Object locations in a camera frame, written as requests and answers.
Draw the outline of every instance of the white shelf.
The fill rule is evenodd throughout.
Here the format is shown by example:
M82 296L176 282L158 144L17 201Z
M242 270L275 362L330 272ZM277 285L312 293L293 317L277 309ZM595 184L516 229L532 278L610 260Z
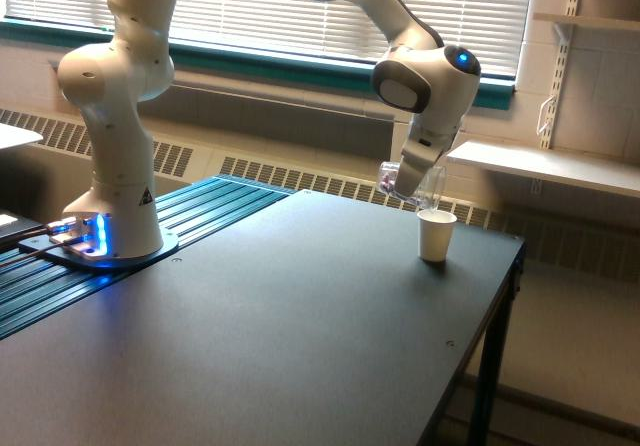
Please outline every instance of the white shelf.
M42 141L42 136L28 129L16 128L0 123L0 149Z
M449 161L489 171L640 198L640 167L543 149L467 141Z
M580 26L590 29L640 32L640 21L596 18L591 16L566 16L564 14L534 13L533 19L551 21L556 24Z

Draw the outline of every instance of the blue metal rail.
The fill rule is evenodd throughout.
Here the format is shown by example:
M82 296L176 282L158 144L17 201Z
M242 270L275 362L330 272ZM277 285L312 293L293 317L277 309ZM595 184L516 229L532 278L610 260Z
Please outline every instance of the blue metal rail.
M293 191L218 176L157 199L160 224L178 234L180 249L291 195ZM0 254L0 263L24 256ZM96 274L44 259L0 269L0 339L113 284L130 273Z

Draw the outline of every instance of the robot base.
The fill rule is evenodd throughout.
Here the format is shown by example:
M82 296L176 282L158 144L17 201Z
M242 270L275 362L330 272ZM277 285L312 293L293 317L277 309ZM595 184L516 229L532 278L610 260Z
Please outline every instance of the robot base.
M142 269L145 266L149 266L150 264L166 258L171 253L178 250L178 235L166 228L160 228L160 232L162 233L162 240L164 242L162 248L155 253L140 256L139 258L91 261L73 254L63 247L46 251L41 257L71 268L84 269L93 272L108 273ZM36 236L34 238L21 241L19 243L19 248L25 253L31 253L34 251L42 251L43 249L50 247L52 244L53 243L51 243L49 236L43 234L42 236Z

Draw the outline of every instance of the paper cup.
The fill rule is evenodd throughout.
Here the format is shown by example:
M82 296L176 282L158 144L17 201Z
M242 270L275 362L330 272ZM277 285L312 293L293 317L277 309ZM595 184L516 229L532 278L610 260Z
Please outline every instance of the paper cup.
M437 209L423 209L418 212L420 220L420 257L425 261L438 263L447 257L455 214Z

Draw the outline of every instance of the window sill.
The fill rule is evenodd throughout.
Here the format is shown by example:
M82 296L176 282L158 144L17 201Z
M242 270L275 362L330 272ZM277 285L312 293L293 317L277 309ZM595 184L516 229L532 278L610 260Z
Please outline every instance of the window sill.
M50 46L76 48L92 42L107 42L112 32L93 28L36 23L4 18L0 38ZM373 65L272 53L248 48L211 45L195 41L171 40L170 53L176 65L232 72L315 86L370 92ZM514 82L482 78L473 103L480 108L508 110Z

